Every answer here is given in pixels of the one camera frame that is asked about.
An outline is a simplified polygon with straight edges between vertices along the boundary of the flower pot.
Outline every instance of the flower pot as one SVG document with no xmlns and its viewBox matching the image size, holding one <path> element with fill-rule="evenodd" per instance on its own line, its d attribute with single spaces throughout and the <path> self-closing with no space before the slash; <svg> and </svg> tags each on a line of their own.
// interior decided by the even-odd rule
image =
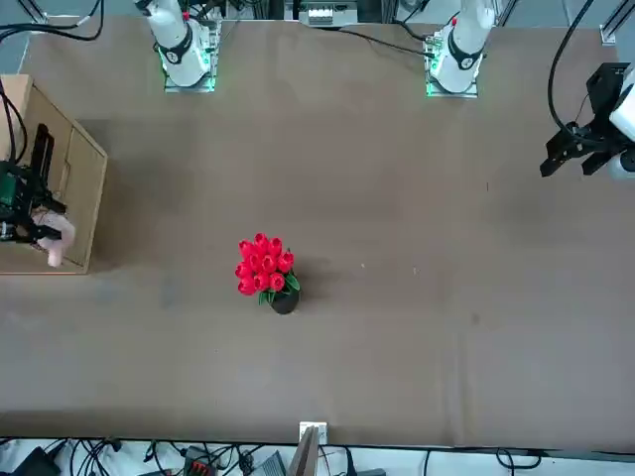
<svg viewBox="0 0 635 476">
<path fill-rule="evenodd" d="M 291 289 L 288 295 L 276 293 L 271 307 L 279 314 L 288 314 L 296 308 L 298 302 L 300 302 L 300 292 Z"/>
</svg>

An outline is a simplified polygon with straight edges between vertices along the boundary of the brown table surface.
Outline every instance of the brown table surface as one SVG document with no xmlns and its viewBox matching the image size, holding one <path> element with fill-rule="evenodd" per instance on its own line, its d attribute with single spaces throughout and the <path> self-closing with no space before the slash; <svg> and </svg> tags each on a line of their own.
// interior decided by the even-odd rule
<svg viewBox="0 0 635 476">
<path fill-rule="evenodd" d="M 631 448 L 633 191 L 538 170 L 564 30 L 492 32 L 463 100 L 358 38 L 228 29 L 208 95 L 163 92 L 142 18 L 31 39 L 22 71 L 110 163 L 92 274 L 0 279 L 4 432 Z M 613 59 L 575 34 L 565 119 Z M 236 290 L 256 231 L 296 253 L 292 315 Z"/>
</svg>

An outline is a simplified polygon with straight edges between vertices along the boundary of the green leaf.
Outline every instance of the green leaf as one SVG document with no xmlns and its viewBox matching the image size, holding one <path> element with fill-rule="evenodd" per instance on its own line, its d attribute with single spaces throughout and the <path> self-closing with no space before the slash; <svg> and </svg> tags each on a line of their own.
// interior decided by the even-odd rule
<svg viewBox="0 0 635 476">
<path fill-rule="evenodd" d="M 289 273 L 285 277 L 285 281 L 287 282 L 290 288 L 293 288 L 296 291 L 300 290 L 300 283 L 298 283 L 298 280 L 296 279 L 296 277 L 292 275 L 291 273 Z"/>
</svg>

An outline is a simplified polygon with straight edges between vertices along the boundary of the red tulip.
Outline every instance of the red tulip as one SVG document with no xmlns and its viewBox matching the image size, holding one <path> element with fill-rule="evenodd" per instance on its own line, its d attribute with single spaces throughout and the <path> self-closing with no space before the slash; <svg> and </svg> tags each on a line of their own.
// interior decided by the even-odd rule
<svg viewBox="0 0 635 476">
<path fill-rule="evenodd" d="M 254 276 L 254 286 L 258 291 L 267 291 L 269 289 L 269 275 L 267 273 L 258 273 Z"/>
<path fill-rule="evenodd" d="M 256 292 L 254 279 L 251 277 L 242 278 L 238 283 L 238 290 L 246 296 L 251 296 Z"/>
<path fill-rule="evenodd" d="M 294 267 L 294 254 L 290 251 L 285 251 L 280 258 L 278 258 L 278 269 L 283 273 L 289 273 Z"/>
<path fill-rule="evenodd" d="M 262 271 L 271 275 L 274 271 L 276 271 L 276 267 L 276 260 L 271 255 L 265 255 L 262 259 Z"/>
<path fill-rule="evenodd" d="M 269 253 L 274 258 L 280 256 L 282 253 L 282 240 L 278 237 L 272 238 L 269 242 Z"/>
<path fill-rule="evenodd" d="M 254 273 L 260 273 L 262 271 L 262 260 L 258 255 L 249 255 L 249 258 L 247 258 L 247 264 Z"/>
<path fill-rule="evenodd" d="M 264 233 L 256 233 L 254 236 L 254 245 L 260 253 L 267 253 L 269 251 L 269 240 Z"/>
<path fill-rule="evenodd" d="M 247 263 L 238 263 L 238 266 L 236 266 L 236 276 L 238 278 L 251 277 L 251 275 L 252 271 Z"/>
<path fill-rule="evenodd" d="M 278 291 L 281 291 L 282 288 L 285 286 L 285 277 L 282 276 L 280 273 L 274 273 L 273 275 L 271 275 L 270 286 L 271 289 L 274 290 L 276 293 Z"/>
<path fill-rule="evenodd" d="M 240 249 L 240 254 L 242 255 L 243 260 L 247 260 L 255 252 L 253 243 L 247 240 L 242 240 L 238 243 L 238 248 Z"/>
</svg>

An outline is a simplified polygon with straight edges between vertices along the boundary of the brown cardboard box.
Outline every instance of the brown cardboard box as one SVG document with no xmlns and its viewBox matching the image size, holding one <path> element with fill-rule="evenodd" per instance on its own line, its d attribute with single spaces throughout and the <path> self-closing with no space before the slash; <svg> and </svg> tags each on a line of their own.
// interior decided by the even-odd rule
<svg viewBox="0 0 635 476">
<path fill-rule="evenodd" d="M 3 75 L 7 95 L 20 111 L 28 133 L 27 152 L 21 163 L 28 164 L 36 131 L 45 124 L 55 139 L 48 187 L 54 198 L 66 205 L 66 217 L 75 226 L 75 240 L 64 254 L 59 268 L 47 264 L 47 252 L 36 246 L 0 244 L 0 273 L 86 273 L 106 172 L 106 153 L 74 120 L 64 115 L 27 75 Z M 14 117 L 18 150 L 22 132 Z M 7 123 L 0 120 L 0 160 L 10 148 Z"/>
</svg>

